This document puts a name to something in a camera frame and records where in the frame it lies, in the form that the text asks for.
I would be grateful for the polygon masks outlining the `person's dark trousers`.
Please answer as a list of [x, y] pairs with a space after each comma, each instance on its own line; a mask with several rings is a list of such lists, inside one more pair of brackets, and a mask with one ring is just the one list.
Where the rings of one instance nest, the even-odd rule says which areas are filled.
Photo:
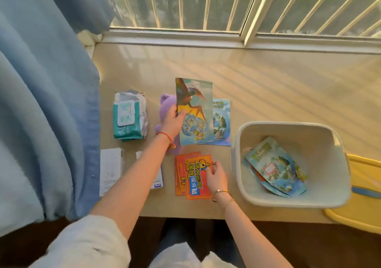
[[[166, 248], [183, 242], [188, 243], [190, 248], [196, 254], [196, 219], [166, 219], [154, 258]], [[236, 242], [224, 220], [213, 220], [211, 243], [212, 251], [210, 252], [215, 253], [220, 259], [233, 264], [237, 268], [246, 268]]]

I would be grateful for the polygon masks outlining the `flying dinosaur picture card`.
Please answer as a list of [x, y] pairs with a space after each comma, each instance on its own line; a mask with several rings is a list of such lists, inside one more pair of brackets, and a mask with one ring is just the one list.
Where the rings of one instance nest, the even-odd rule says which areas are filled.
[[186, 116], [179, 133], [180, 145], [204, 144], [214, 140], [212, 82], [176, 78], [178, 112]]

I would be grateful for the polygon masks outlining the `teal wet wipes packet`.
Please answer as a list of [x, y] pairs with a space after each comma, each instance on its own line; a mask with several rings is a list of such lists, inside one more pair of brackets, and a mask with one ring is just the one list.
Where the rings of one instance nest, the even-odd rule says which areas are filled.
[[113, 136], [116, 140], [144, 140], [148, 130], [147, 102], [136, 90], [116, 92], [113, 101]]

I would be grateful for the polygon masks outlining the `gold bangle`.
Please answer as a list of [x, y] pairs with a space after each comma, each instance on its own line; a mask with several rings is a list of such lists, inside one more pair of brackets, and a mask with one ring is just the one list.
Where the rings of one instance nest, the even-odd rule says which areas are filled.
[[218, 190], [212, 192], [211, 200], [212, 200], [214, 203], [217, 203], [217, 200], [216, 200], [216, 194], [218, 194], [218, 193], [227, 193], [229, 196], [231, 196], [231, 194], [229, 193], [228, 190], [226, 190], [226, 189], [218, 189]]

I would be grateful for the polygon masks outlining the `orange cartoon card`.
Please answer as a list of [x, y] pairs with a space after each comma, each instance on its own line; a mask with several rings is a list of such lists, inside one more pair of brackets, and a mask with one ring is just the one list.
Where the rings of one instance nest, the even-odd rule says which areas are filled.
[[211, 199], [212, 193], [207, 186], [207, 168], [213, 170], [211, 155], [185, 160], [187, 200]]

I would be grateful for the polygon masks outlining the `white plastic bin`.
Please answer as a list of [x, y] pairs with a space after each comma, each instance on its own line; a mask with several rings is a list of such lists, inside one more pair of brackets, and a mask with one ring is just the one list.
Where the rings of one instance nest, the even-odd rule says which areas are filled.
[[[268, 191], [242, 163], [252, 146], [272, 137], [301, 168], [306, 192], [285, 198]], [[232, 149], [232, 165], [243, 198], [273, 208], [338, 208], [350, 199], [350, 167], [342, 141], [332, 128], [304, 122], [251, 121], [241, 125]]]

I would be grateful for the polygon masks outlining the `white garment hem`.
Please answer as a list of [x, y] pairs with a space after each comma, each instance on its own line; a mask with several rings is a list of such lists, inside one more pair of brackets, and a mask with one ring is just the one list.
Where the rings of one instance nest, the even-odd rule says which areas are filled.
[[237, 268], [210, 252], [200, 261], [188, 243], [175, 244], [160, 252], [148, 268]]

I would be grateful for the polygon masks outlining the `blue curtain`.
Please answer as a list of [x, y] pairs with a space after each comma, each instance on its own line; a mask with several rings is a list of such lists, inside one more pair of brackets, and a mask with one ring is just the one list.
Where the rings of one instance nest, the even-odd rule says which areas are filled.
[[100, 199], [100, 76], [77, 34], [107, 0], [0, 0], [0, 237]]

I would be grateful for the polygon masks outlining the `purple plush toy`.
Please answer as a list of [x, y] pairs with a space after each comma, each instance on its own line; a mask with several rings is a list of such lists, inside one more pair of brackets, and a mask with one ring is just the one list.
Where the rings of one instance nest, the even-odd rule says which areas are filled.
[[[155, 126], [155, 133], [158, 133], [162, 129], [162, 123], [165, 120], [165, 116], [171, 106], [177, 105], [177, 99], [175, 95], [163, 94], [160, 98], [159, 117], [160, 124]], [[180, 145], [179, 134], [174, 138], [175, 148], [169, 148], [167, 151], [173, 155], [180, 155], [182, 146]]]

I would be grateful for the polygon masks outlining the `person's right forearm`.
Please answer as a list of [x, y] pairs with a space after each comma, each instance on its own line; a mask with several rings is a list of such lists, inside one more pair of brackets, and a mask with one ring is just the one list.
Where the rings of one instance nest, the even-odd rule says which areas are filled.
[[216, 194], [246, 268], [293, 268], [227, 193]]

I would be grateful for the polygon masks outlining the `blue globe picture card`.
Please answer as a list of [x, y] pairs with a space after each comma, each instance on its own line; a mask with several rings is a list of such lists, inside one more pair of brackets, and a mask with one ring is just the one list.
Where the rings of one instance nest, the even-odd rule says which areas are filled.
[[231, 146], [231, 101], [213, 98], [213, 133], [212, 145]]

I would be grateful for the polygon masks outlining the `person's left hand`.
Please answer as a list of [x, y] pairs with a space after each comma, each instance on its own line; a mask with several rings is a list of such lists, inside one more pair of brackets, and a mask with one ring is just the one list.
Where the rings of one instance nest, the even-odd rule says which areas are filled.
[[157, 133], [157, 137], [164, 138], [164, 142], [174, 143], [174, 138], [180, 133], [183, 122], [178, 122], [176, 117], [178, 115], [177, 105], [173, 105], [168, 110], [165, 120], [162, 123], [162, 129]]

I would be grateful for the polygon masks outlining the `person's right hand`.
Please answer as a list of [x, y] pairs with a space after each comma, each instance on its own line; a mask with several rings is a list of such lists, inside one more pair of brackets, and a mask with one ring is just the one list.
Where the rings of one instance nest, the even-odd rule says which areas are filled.
[[219, 161], [214, 161], [209, 167], [213, 171], [213, 177], [207, 178], [207, 186], [210, 192], [212, 193], [218, 189], [228, 190], [228, 180], [222, 164]]

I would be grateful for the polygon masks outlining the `yellow plastic tray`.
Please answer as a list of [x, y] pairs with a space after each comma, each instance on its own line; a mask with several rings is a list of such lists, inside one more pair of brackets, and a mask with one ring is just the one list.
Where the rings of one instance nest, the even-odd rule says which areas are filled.
[[346, 155], [350, 167], [351, 196], [338, 208], [324, 210], [331, 220], [381, 235], [381, 161]]

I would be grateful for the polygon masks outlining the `window frame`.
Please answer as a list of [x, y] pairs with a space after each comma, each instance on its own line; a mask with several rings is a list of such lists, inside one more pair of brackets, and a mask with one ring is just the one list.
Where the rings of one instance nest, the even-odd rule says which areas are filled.
[[273, 0], [254, 1], [248, 22], [239, 34], [216, 31], [113, 28], [103, 33], [102, 43], [172, 45], [233, 49], [287, 50], [381, 54], [381, 39], [287, 34], [259, 34], [260, 23]]

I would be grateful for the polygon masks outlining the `large blue island packet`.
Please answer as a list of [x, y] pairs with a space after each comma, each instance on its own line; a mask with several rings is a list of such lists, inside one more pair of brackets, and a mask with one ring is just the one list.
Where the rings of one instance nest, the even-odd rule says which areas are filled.
[[306, 175], [292, 157], [268, 136], [252, 147], [244, 156], [272, 186], [290, 195], [299, 196], [307, 191]]

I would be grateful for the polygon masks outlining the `white cardboard box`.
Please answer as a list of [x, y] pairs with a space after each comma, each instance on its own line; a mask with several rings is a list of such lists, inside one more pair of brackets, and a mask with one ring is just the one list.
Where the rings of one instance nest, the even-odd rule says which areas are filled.
[[123, 149], [104, 149], [100, 153], [99, 196], [103, 197], [120, 179], [124, 169]]

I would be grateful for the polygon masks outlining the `white sleeve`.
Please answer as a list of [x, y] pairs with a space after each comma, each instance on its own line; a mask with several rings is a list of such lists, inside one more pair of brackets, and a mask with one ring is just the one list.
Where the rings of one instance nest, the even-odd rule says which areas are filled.
[[116, 223], [89, 215], [66, 228], [28, 268], [128, 268], [131, 253]]

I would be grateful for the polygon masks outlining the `plain orange card pile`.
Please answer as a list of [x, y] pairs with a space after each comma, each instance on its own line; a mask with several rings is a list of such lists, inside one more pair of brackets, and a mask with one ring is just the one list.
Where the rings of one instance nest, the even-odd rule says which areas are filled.
[[182, 196], [186, 194], [186, 170], [183, 167], [185, 160], [200, 156], [201, 152], [193, 152], [184, 155], [175, 156], [175, 195]]

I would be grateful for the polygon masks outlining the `window railing bars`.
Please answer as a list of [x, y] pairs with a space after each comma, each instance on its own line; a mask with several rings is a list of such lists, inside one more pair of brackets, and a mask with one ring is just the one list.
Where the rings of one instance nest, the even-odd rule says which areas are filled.
[[[243, 31], [254, 1], [107, 0], [113, 28], [233, 34]], [[258, 33], [381, 39], [381, 0], [273, 0]]]

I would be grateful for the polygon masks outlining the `blue packet with orange edge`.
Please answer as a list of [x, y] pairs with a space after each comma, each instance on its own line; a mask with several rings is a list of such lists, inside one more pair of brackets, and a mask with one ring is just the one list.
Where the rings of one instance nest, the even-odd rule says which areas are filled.
[[242, 164], [250, 171], [250, 173], [254, 176], [258, 183], [260, 183], [268, 192], [271, 192], [275, 195], [290, 198], [290, 195], [276, 189], [272, 186], [246, 159], [242, 160]]

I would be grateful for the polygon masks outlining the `person's left forearm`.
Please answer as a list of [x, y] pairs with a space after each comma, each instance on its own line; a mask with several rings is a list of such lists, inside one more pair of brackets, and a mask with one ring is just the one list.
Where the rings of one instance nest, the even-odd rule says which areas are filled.
[[169, 146], [156, 137], [133, 165], [92, 209], [92, 215], [112, 219], [128, 240], [150, 193], [151, 185]]

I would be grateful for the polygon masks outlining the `white and blue box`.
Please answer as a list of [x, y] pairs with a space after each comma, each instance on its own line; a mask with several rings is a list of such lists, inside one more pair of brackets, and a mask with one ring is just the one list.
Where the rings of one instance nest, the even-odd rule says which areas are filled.
[[153, 184], [151, 185], [150, 190], [160, 189], [163, 187], [164, 187], [164, 175], [163, 175], [163, 170], [161, 165], [155, 176]]

